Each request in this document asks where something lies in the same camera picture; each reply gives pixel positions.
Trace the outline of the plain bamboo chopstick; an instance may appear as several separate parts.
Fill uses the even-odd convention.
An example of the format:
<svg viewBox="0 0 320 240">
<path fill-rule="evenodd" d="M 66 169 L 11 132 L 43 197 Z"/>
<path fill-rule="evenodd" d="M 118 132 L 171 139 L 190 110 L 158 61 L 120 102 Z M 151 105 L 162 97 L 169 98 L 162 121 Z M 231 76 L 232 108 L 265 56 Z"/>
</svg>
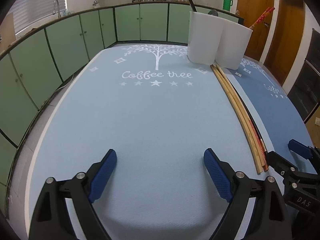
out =
<svg viewBox="0 0 320 240">
<path fill-rule="evenodd" d="M 241 111 L 241 113 L 243 114 L 243 116 L 244 116 L 244 118 L 245 118 L 245 121 L 246 121 L 246 123 L 247 123 L 247 118 L 246 118 L 247 112 L 246 112 L 246 110 L 245 110 L 245 108 L 244 108 L 244 106 L 243 106 L 243 104 L 242 104 L 242 102 L 241 102 L 238 94 L 236 93 L 234 87 L 233 87 L 232 84 L 230 83 L 229 79 L 227 78 L 227 76 L 225 75 L 225 73 L 224 73 L 224 71 L 221 69 L 221 67 L 220 67 L 218 64 L 216 64 L 216 65 L 214 65 L 214 66 L 217 68 L 217 70 L 218 70 L 218 71 L 220 72 L 220 74 L 222 75 L 223 80 L 226 82 L 227 87 L 228 87 L 229 90 L 231 91 L 232 96 L 234 97 L 234 99 L 235 99 L 238 107 L 240 108 L 240 111 Z"/>
<path fill-rule="evenodd" d="M 217 68 L 214 66 L 214 65 L 211 65 L 210 66 L 212 71 L 214 72 L 216 78 L 218 79 L 221 87 L 223 88 L 225 94 L 227 95 L 235 113 L 236 113 L 236 116 L 238 117 L 239 119 L 239 122 L 242 126 L 242 129 L 245 133 L 245 136 L 246 136 L 246 139 L 248 141 L 248 144 L 249 144 L 249 147 L 251 149 L 251 153 L 252 153 L 252 156 L 253 156 L 253 160 L 254 160 L 254 164 L 255 164 L 255 168 L 256 168 L 256 171 L 257 171 L 257 174 L 261 174 L 263 172 L 263 166 L 260 162 L 260 158 L 259 158 L 259 154 L 258 154 L 258 149 L 255 145 L 255 142 L 254 142 L 254 139 L 252 137 L 252 133 L 249 131 L 249 127 L 247 126 L 247 123 L 245 121 L 245 118 L 243 116 L 243 114 L 241 113 L 240 111 L 240 108 L 238 107 L 234 97 L 232 96 L 232 93 L 231 91 L 229 90 L 229 88 L 227 87 L 226 85 L 226 82 L 223 80 L 223 77 L 222 75 L 220 74 L 220 72 L 217 70 Z"/>
</svg>

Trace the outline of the green lower kitchen cabinets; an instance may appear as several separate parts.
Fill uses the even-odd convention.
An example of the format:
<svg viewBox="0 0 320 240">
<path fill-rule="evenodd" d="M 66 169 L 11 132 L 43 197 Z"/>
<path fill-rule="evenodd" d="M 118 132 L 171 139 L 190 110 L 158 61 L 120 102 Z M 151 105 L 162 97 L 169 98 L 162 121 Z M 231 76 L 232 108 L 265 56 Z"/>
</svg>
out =
<svg viewBox="0 0 320 240">
<path fill-rule="evenodd" d="M 32 30 L 1 53 L 1 189 L 7 188 L 19 144 L 57 89 L 99 52 L 119 43 L 114 64 L 147 59 L 123 84 L 164 77 L 169 57 L 187 56 L 190 7 L 161 2 L 82 11 Z"/>
</svg>

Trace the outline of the cardboard box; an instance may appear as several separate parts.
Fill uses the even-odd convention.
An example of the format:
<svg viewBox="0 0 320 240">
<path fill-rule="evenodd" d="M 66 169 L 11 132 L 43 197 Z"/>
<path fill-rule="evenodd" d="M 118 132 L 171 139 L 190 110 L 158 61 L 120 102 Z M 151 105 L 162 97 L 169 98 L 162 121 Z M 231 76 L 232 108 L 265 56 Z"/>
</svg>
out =
<svg viewBox="0 0 320 240">
<path fill-rule="evenodd" d="M 307 121 L 306 128 L 315 147 L 320 146 L 320 125 L 319 125 L 319 108 L 313 113 L 310 119 Z"/>
</svg>

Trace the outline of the black glass cabinet appliance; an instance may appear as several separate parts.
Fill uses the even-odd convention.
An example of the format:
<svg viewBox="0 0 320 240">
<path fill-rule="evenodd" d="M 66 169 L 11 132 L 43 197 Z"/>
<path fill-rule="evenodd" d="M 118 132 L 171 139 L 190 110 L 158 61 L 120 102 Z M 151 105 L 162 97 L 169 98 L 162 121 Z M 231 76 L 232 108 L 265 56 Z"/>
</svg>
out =
<svg viewBox="0 0 320 240">
<path fill-rule="evenodd" d="M 289 99 L 304 122 L 307 122 L 319 107 L 319 32 L 312 29 L 308 53 Z"/>
</svg>

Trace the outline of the brown wooden door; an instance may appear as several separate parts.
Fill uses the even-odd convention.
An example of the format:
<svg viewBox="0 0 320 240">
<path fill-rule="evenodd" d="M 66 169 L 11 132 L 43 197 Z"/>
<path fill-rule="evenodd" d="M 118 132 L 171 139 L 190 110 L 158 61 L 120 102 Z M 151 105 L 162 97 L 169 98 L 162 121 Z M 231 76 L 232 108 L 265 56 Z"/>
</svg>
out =
<svg viewBox="0 0 320 240">
<path fill-rule="evenodd" d="M 250 27 L 268 7 L 274 6 L 274 0 L 238 0 L 237 10 L 244 19 L 244 26 Z M 270 30 L 272 14 L 257 24 L 249 40 L 245 55 L 260 60 Z"/>
<path fill-rule="evenodd" d="M 281 85 L 296 59 L 304 22 L 303 0 L 279 0 L 276 27 L 264 65 Z"/>
</svg>

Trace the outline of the blue tree print table mat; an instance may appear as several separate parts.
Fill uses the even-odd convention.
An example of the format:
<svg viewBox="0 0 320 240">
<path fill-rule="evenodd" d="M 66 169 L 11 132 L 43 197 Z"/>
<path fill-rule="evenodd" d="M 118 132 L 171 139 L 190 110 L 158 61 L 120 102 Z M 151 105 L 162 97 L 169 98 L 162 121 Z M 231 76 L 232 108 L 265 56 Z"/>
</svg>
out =
<svg viewBox="0 0 320 240">
<path fill-rule="evenodd" d="M 25 195 L 29 226 L 47 178 L 72 179 L 108 150 L 117 164 L 93 208 L 111 239 L 209 239 L 228 202 L 203 161 L 211 148 L 248 178 L 257 174 L 239 119 L 210 66 L 169 57 L 165 76 L 136 85 L 123 74 L 149 69 L 147 59 L 114 64 L 125 46 L 101 51 L 72 81 L 46 123 L 31 161 Z M 85 235 L 71 199 L 77 239 Z"/>
</svg>

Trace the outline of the white double utensil holder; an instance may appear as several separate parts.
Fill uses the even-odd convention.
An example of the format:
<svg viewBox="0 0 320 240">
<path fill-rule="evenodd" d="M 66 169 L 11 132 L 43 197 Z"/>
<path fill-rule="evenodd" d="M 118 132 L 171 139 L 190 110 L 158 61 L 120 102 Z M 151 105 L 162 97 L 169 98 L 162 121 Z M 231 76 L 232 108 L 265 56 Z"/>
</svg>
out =
<svg viewBox="0 0 320 240">
<path fill-rule="evenodd" d="M 217 63 L 222 68 L 237 70 L 253 30 L 233 21 L 190 12 L 188 59 L 196 64 Z"/>
</svg>

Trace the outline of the green thermos jug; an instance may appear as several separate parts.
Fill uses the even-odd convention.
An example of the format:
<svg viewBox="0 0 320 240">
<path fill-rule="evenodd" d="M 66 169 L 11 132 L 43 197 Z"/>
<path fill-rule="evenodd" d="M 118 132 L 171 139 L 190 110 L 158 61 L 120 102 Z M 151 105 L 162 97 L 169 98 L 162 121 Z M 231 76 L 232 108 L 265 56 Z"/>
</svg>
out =
<svg viewBox="0 0 320 240">
<path fill-rule="evenodd" d="M 230 11 L 232 5 L 233 5 L 233 0 L 223 0 L 222 9 L 225 11 Z"/>
</svg>

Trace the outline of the chrome sink faucet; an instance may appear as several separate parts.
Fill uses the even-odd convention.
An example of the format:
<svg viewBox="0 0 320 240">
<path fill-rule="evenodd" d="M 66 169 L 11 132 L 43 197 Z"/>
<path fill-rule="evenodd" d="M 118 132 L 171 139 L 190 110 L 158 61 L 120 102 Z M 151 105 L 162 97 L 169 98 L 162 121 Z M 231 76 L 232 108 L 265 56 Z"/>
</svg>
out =
<svg viewBox="0 0 320 240">
<path fill-rule="evenodd" d="M 54 0 L 53 15 L 57 14 L 57 18 L 61 18 L 60 4 L 58 0 Z"/>
</svg>

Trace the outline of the white window blinds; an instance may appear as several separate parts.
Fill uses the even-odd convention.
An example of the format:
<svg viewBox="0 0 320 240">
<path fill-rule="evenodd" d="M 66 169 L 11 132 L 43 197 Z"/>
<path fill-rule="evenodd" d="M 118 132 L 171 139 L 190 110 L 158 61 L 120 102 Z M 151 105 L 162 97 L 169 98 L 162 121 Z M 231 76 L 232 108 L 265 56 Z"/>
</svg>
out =
<svg viewBox="0 0 320 240">
<path fill-rule="evenodd" d="M 66 0 L 58 0 L 60 10 L 66 9 Z M 16 0 L 9 10 L 13 13 L 15 33 L 53 13 L 54 0 Z"/>
</svg>

